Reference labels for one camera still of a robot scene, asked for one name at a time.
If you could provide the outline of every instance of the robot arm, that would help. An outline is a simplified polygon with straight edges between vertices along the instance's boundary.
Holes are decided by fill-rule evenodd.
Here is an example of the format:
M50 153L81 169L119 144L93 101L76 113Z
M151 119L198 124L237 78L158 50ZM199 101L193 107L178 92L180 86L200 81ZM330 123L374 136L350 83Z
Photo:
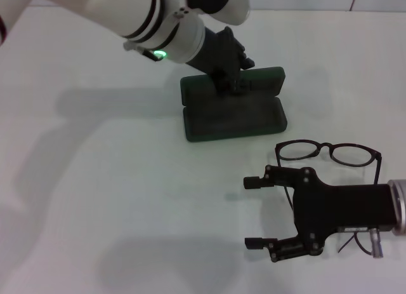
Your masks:
M208 13L238 25L249 14L248 0L50 0L94 21L127 39L127 50L152 59L162 54L176 63L187 63L214 78L217 85L237 90L239 72L254 62L231 29L215 34L198 14ZM30 0L0 0L1 41Z
M388 184L330 186L311 168L268 165L263 178L244 179L246 189L286 186L294 189L296 237L278 240L246 238L249 250L268 249L272 262L304 255L318 256L325 240L337 232L369 232L372 256L382 258L379 232L406 235L406 181Z

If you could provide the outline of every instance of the eyeglasses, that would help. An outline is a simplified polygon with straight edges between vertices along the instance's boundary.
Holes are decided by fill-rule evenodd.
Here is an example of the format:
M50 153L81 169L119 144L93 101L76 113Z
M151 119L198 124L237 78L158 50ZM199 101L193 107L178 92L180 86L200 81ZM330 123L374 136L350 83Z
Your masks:
M276 145L275 153L278 161L278 166L282 167L280 164L281 160L299 161L301 159L317 157L320 154L320 151L322 150L323 147L329 148L330 158L333 161L349 167L365 167L372 164L376 160L377 164L374 184L376 185L378 183L379 172L381 171L382 155L378 151L363 145L357 144L332 145L330 143L320 144L313 140L291 140ZM293 209L292 200L287 191L287 187L284 188L289 205ZM361 250L364 253L371 255L371 253L368 252L360 244L356 232L350 238L350 240L344 243L344 245L339 249L338 252L340 252L348 243L350 243L353 238L355 238L357 245L361 248Z

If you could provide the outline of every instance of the white table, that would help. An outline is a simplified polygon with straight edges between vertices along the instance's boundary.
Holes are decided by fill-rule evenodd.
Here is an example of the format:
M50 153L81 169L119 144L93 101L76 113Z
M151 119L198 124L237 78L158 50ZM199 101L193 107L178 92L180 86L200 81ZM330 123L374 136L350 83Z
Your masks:
M288 130L189 144L179 80L196 71L126 53L65 10L24 13L0 50L1 293L404 291L392 234L383 260L354 242L337 254L348 234L321 257L246 251L245 237L296 233L283 189L242 180L295 138L367 145L380 182L406 177L406 14L255 11L234 31L258 67L284 67ZM373 180L374 166L308 164L332 184Z

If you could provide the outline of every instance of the green led light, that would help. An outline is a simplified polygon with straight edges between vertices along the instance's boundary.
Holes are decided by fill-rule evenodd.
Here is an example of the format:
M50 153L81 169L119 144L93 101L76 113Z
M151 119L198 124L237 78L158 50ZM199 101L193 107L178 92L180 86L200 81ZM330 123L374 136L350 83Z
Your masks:
M155 55L156 57L162 57L162 58L165 58L165 57L166 57L166 55L167 55L167 53L166 53L166 52L164 52L164 51L154 51L154 55Z

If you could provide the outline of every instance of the black stripe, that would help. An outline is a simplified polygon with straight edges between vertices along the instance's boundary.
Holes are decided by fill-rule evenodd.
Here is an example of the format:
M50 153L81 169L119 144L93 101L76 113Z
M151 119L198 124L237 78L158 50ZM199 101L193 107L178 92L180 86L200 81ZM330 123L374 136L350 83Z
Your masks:
M157 46L156 48L151 48L150 51L157 51L157 50L161 50L161 49L165 48L169 43L171 43L173 38L175 38L176 33L178 32L178 29L179 29L179 23L171 31L171 33L169 34L169 37L165 40L165 42L163 42L160 46Z
M7 28L6 28L6 24L4 24L3 19L0 16L0 45L4 43L4 41L6 40L7 37Z
M147 18L145 19L144 23L142 23L141 27L139 29L137 29L135 32L133 32L131 35L123 36L123 38L132 39L132 38L139 36L151 23L151 20L152 20L152 17L154 16L156 7L157 7L157 0L152 0L150 12L149 12Z
M143 36L140 40L134 40L133 42L142 43L142 42L145 42L146 40L149 40L161 26L162 21L164 19L165 4L164 4L164 0L160 0L160 1L161 1L161 4L160 4L160 9L159 9L158 19L155 22L154 27L152 27L152 29L145 36Z

